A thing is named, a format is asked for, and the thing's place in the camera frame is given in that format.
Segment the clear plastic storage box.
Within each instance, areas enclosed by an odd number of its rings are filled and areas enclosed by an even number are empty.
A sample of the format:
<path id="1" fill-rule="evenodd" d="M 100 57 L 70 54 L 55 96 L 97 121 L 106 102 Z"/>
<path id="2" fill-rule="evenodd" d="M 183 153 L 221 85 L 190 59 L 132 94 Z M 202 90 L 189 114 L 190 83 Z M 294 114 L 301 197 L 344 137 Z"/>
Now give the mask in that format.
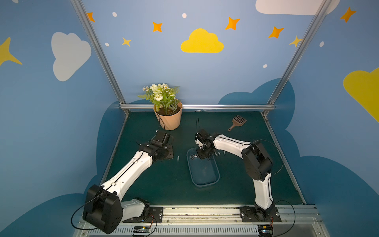
<path id="1" fill-rule="evenodd" d="M 191 159 L 191 155 L 196 154 L 196 148 L 191 148 L 187 151 L 187 162 L 190 172 L 190 177 L 193 184 L 197 188 L 205 188 L 218 183 L 220 180 L 220 172 L 212 155 L 208 159 L 201 160 L 200 158 Z"/>

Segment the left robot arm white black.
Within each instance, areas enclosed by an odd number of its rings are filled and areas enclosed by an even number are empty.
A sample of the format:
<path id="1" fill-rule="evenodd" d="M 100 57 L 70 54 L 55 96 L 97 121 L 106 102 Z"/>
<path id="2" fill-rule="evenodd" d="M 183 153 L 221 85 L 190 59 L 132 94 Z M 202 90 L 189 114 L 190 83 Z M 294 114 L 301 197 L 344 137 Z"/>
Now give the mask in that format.
<path id="1" fill-rule="evenodd" d="M 121 221 L 133 219 L 145 221 L 149 218 L 150 203 L 134 198 L 121 204 L 124 195 L 137 178 L 154 161 L 173 158 L 171 145 L 157 147 L 144 144 L 133 158 L 115 176 L 102 185 L 93 185 L 87 192 L 83 209 L 83 220 L 106 234 L 112 233 Z"/>

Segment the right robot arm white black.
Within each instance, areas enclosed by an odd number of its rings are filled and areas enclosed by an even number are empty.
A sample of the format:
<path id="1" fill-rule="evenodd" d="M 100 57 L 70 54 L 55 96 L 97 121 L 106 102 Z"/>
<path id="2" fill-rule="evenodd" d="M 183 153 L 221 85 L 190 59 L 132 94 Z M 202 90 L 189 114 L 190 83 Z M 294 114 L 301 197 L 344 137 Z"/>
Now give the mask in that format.
<path id="1" fill-rule="evenodd" d="M 259 221 L 268 221 L 275 205 L 271 192 L 273 160 L 261 142 L 245 142 L 223 134 L 209 134 L 204 129 L 195 135 L 196 149 L 200 159 L 209 158 L 216 150 L 240 157 L 245 170 L 253 179 L 255 189 L 255 216 Z"/>

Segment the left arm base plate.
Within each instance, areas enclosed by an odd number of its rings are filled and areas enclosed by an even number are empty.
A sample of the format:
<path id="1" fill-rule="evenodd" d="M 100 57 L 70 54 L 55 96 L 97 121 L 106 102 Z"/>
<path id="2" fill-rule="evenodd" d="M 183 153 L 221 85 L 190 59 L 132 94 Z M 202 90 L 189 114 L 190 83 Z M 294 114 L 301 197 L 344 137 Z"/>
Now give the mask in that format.
<path id="1" fill-rule="evenodd" d="M 164 208 L 162 206 L 153 206 L 149 210 L 144 210 L 139 217 L 133 217 L 122 220 L 123 223 L 150 223 L 153 219 L 155 222 L 161 223 L 163 219 Z"/>

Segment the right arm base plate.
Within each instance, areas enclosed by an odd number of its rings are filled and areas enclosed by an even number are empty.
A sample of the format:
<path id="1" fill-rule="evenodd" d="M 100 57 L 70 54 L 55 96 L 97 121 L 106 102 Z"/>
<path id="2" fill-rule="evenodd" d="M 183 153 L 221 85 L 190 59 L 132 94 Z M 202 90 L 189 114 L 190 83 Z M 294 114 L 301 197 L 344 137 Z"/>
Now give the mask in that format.
<path id="1" fill-rule="evenodd" d="M 239 210 L 242 222 L 281 222 L 278 209 L 273 204 L 268 209 L 245 205 Z"/>

